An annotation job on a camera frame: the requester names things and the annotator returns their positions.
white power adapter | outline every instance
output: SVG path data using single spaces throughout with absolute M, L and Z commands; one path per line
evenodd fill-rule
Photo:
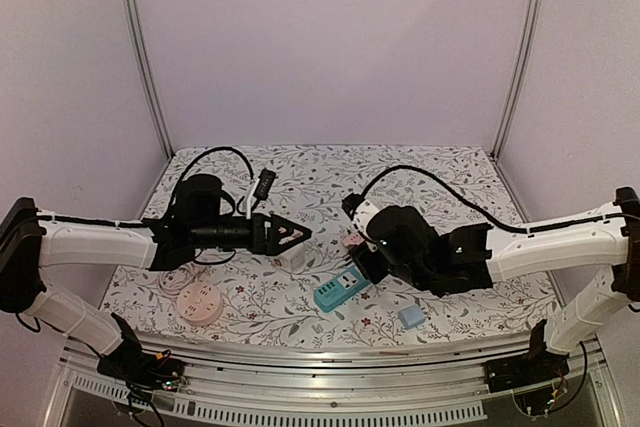
M 187 285 L 176 300 L 180 316 L 189 325 L 209 325 L 222 314 L 222 296 L 218 288 L 209 282 L 194 282 Z

vertical metal post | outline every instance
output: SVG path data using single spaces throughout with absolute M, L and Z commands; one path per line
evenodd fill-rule
M 529 0 L 527 3 L 527 13 L 522 31 L 522 38 L 520 39 L 516 66 L 513 71 L 513 76 L 511 77 L 507 100 L 502 112 L 502 118 L 500 119 L 498 132 L 493 142 L 493 149 L 490 154 L 491 158 L 496 161 L 500 159 L 500 155 L 502 154 L 507 143 L 507 138 L 509 137 L 509 130 L 511 129 L 513 116 L 518 104 L 518 98 L 520 97 L 520 92 L 524 83 L 531 48 L 533 46 L 533 37 L 536 30 L 536 24 L 538 22 L 541 2 L 542 0 Z
M 127 24 L 129 26 L 129 34 L 131 35 L 131 42 L 133 43 L 136 62 L 138 64 L 138 70 L 140 71 L 140 79 L 142 80 L 144 94 L 147 99 L 147 105 L 149 106 L 151 120 L 156 130 L 156 135 L 158 136 L 158 141 L 160 142 L 163 154 L 167 159 L 171 159 L 175 152 L 171 144 L 169 131 L 164 119 L 164 114 L 162 113 L 162 108 L 160 107 L 158 92 L 153 80 L 153 73 L 151 71 L 147 48 L 142 34 L 138 3 L 136 0 L 122 1 L 124 3 Z

power strip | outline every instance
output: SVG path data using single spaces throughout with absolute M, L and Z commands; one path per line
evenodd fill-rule
M 350 267 L 313 292 L 313 300 L 325 314 L 371 285 L 356 266 Z

floral tablecloth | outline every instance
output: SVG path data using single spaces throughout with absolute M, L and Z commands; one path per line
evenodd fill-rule
M 558 308 L 546 274 L 498 283 L 492 290 L 472 291 L 439 299 L 428 292 L 387 277 L 331 313 L 313 301 L 316 287 L 348 264 L 341 239 L 349 221 L 340 203 L 359 192 L 378 172 L 394 164 L 428 169 L 462 195 L 499 219 L 518 222 L 511 200 L 489 159 L 479 148 L 413 146 L 246 146 L 238 147 L 254 170 L 278 174 L 269 199 L 258 211 L 273 212 L 313 230 L 305 242 L 303 267 L 287 272 L 273 259 L 246 252 L 226 265 L 188 265 L 176 271 L 218 286 L 224 312 L 213 324 L 191 327 L 175 311 L 174 300 L 159 289 L 159 274 L 118 267 L 102 302 L 102 309 L 124 317 L 140 331 L 193 340 L 245 344 L 330 348 L 397 346 L 449 342 L 529 329 Z M 162 215 L 177 177 L 204 149 L 180 150 L 172 160 L 145 211 Z M 241 160 L 230 153 L 204 158 L 191 173 L 214 173 L 238 199 L 249 176 Z M 396 172 L 371 192 L 379 206 L 413 205 L 440 233 L 483 219 L 460 205 L 444 189 L 413 172 Z M 220 254 L 205 253 L 201 260 Z M 418 304 L 427 321 L 406 331 L 398 311 Z

robotic arm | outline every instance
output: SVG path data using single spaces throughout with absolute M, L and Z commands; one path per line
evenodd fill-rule
M 351 257 L 374 284 L 390 274 L 441 297 L 533 272 L 606 265 L 569 305 L 532 329 L 526 354 L 485 364 L 491 392 L 567 374 L 578 343 L 640 301 L 640 200 L 628 187 L 582 214 L 518 227 L 482 223 L 444 235 L 414 207 L 378 209 L 351 194 L 343 209 L 366 239 Z
M 182 376 L 181 361 L 144 353 L 122 318 L 41 278 L 40 268 L 102 264 L 167 271 L 194 260 L 196 250 L 210 248 L 278 255 L 307 240 L 311 231 L 277 215 L 252 214 L 251 198 L 266 199 L 274 179 L 275 173 L 262 172 L 243 215 L 233 215 L 235 203 L 220 179 L 205 174 L 178 184 L 175 202 L 162 218 L 139 222 L 62 216 L 21 198 L 0 224 L 0 310 L 32 316 L 85 343 L 99 356 L 103 375 L 146 389 L 163 388 L 167 380 Z M 232 212 L 220 213 L 221 200 L 233 206 Z

